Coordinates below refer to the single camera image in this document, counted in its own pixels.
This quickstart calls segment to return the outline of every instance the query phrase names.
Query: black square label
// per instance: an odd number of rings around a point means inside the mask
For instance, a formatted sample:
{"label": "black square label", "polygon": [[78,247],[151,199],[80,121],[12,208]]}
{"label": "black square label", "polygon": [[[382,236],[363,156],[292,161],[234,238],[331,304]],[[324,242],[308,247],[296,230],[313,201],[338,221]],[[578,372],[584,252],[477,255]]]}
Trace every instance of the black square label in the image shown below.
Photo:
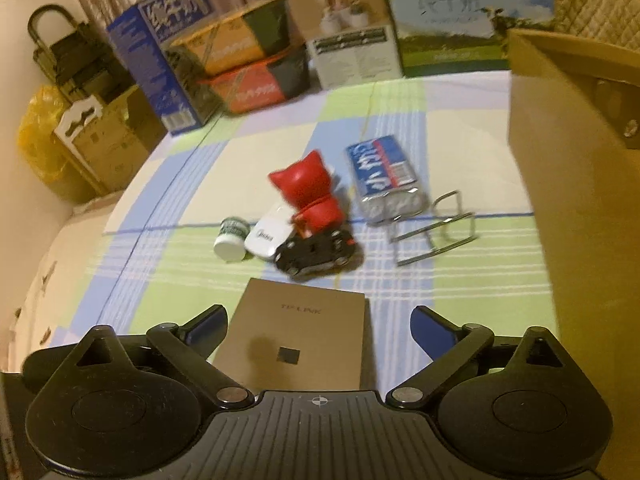
{"label": "black square label", "polygon": [[294,350],[293,348],[284,348],[284,346],[281,346],[278,350],[277,360],[281,363],[297,365],[298,359],[300,359],[300,350]]}

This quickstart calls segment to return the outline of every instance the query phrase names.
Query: cardboard box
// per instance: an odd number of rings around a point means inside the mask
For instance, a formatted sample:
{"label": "cardboard box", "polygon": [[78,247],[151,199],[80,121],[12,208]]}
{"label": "cardboard box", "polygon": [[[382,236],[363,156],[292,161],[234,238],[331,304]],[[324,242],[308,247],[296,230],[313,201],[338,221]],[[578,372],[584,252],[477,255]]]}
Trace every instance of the cardboard box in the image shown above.
{"label": "cardboard box", "polygon": [[299,96],[309,88],[304,46],[230,70],[207,81],[226,109],[241,114]]}
{"label": "cardboard box", "polygon": [[209,0],[143,0],[107,27],[120,59],[172,134],[204,126],[220,105],[191,56],[169,47],[215,18]]}
{"label": "cardboard box", "polygon": [[609,406],[599,470],[640,471],[640,54],[513,31],[510,145],[529,191],[560,341]]}
{"label": "cardboard box", "polygon": [[210,76],[265,57],[289,46],[285,0],[261,0],[174,41]]}
{"label": "cardboard box", "polygon": [[322,88],[402,77],[386,0],[289,0]]}
{"label": "cardboard box", "polygon": [[508,67],[511,27],[553,29],[554,0],[389,0],[404,74]]}
{"label": "cardboard box", "polygon": [[213,365],[263,390],[360,389],[363,294],[251,278]]}
{"label": "cardboard box", "polygon": [[58,136],[68,160],[102,196],[127,188],[166,131],[142,90],[132,86],[104,107],[95,97],[75,102],[52,135]]}

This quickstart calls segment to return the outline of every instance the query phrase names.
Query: small white jar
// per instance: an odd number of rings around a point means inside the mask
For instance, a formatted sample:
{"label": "small white jar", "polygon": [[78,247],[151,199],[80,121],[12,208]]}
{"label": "small white jar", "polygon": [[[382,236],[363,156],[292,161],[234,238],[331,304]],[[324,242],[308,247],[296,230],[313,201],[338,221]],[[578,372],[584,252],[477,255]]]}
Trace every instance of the small white jar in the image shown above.
{"label": "small white jar", "polygon": [[225,218],[220,225],[220,233],[213,244],[213,251],[228,263],[241,262],[245,255],[244,240],[251,226],[236,216]]}

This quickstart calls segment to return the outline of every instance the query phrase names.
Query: plaid bedsheet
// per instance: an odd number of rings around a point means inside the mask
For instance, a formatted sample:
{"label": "plaid bedsheet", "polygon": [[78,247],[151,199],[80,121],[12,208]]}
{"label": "plaid bedsheet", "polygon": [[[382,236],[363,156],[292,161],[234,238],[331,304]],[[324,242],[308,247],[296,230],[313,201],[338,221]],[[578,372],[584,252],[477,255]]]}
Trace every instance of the plaid bedsheet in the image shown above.
{"label": "plaid bedsheet", "polygon": [[[288,277],[256,258],[218,259],[212,248],[221,220],[257,221],[278,198],[266,175],[316,148],[348,193],[345,147],[388,134],[399,139],[431,197],[462,191],[465,209],[478,214],[480,238],[398,268],[385,230],[367,226],[352,205],[363,263],[307,284],[367,295],[370,378],[380,391],[429,360],[409,333],[417,304],[500,335],[521,335],[530,325],[556,331],[536,223],[508,148],[509,90],[507,72],[380,82],[220,116],[196,132],[167,137],[112,213],[78,300],[61,316],[51,344],[76,342],[95,324],[142,333],[158,322],[185,322],[214,303],[232,315],[250,277]],[[416,218],[402,228],[428,222]],[[453,233],[463,236],[464,227]],[[425,248],[422,238],[412,238],[401,255]]]}

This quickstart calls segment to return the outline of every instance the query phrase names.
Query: quilted cushion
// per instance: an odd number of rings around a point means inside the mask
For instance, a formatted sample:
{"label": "quilted cushion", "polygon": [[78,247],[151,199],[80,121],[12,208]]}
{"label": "quilted cushion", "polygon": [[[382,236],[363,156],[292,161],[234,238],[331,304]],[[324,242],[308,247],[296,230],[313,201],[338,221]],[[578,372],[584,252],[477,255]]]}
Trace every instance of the quilted cushion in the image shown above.
{"label": "quilted cushion", "polygon": [[556,32],[640,50],[640,0],[556,0]]}

